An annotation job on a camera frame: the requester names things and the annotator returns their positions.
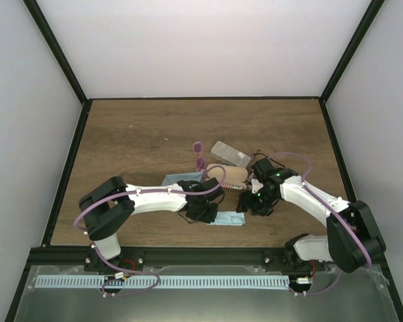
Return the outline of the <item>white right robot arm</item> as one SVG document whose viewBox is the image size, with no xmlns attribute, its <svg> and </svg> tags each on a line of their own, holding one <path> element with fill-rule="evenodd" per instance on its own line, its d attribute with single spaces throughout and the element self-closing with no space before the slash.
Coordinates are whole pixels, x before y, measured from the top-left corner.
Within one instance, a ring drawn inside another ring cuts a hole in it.
<svg viewBox="0 0 403 322">
<path fill-rule="evenodd" d="M 332 262 L 343 272 L 352 273 L 370 266 L 386 250 L 386 244 L 371 209 L 362 201 L 349 202 L 334 197 L 291 169 L 255 171 L 251 188 L 239 196 L 237 211 L 269 216 L 280 201 L 291 203 L 326 228 L 326 235 L 308 233 L 289 240 L 285 262 L 301 270 L 310 260 Z"/>
</svg>

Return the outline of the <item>beige glasses case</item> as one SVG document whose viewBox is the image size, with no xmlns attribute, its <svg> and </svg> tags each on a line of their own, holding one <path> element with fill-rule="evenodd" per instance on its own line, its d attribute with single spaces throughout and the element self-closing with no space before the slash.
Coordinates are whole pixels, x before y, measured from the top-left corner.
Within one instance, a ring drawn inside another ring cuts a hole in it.
<svg viewBox="0 0 403 322">
<path fill-rule="evenodd" d="M 225 169 L 225 172 L 219 168 L 219 164 L 208 164 L 204 172 L 205 178 L 215 178 L 220 182 L 225 176 L 222 181 L 222 188 L 233 190 L 245 190 L 247 188 L 246 181 L 249 174 L 246 168 L 225 164 L 221 164 L 221 167 Z"/>
</svg>

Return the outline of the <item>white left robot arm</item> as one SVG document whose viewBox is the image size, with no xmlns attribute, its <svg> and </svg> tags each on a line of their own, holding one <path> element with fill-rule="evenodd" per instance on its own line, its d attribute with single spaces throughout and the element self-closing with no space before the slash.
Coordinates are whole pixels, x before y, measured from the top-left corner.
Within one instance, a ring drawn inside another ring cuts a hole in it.
<svg viewBox="0 0 403 322">
<path fill-rule="evenodd" d="M 79 201 L 85 233 L 100 252 L 100 262 L 110 271 L 118 270 L 124 255 L 117 231 L 132 215 L 155 211 L 184 212 L 193 222 L 212 223 L 216 219 L 216 199 L 224 190 L 216 178 L 198 182 L 180 180 L 167 186 L 136 186 L 115 176 Z"/>
</svg>

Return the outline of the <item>pink transparent sunglasses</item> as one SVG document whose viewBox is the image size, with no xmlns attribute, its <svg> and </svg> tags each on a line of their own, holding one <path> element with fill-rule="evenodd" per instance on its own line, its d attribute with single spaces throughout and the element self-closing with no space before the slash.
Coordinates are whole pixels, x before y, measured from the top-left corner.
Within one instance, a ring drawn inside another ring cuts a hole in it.
<svg viewBox="0 0 403 322">
<path fill-rule="evenodd" d="M 195 169 L 197 172 L 203 172 L 206 169 L 206 159 L 203 154 L 203 143 L 201 141 L 193 143 L 193 152 L 197 155 L 195 158 Z"/>
</svg>

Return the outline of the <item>light blue cleaning cloth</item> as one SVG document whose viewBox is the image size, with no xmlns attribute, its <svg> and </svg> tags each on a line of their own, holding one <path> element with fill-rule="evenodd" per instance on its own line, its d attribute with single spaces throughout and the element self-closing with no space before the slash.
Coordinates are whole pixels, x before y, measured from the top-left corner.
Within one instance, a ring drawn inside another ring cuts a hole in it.
<svg viewBox="0 0 403 322">
<path fill-rule="evenodd" d="M 186 172 L 180 174 L 168 174 L 164 177 L 162 186 L 169 186 L 171 184 L 178 183 L 179 181 L 196 181 L 200 182 L 202 180 L 202 172 Z"/>
</svg>

